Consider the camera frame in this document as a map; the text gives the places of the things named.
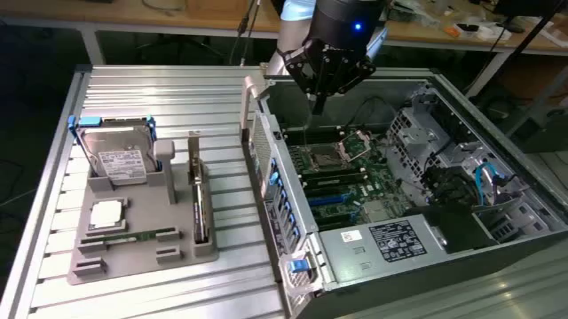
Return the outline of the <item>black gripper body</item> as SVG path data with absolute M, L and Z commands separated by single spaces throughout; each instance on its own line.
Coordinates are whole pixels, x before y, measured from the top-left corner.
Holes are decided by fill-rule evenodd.
M 309 30 L 309 58 L 321 59 L 325 49 L 373 57 L 373 43 L 385 9 L 384 1 L 317 1 Z

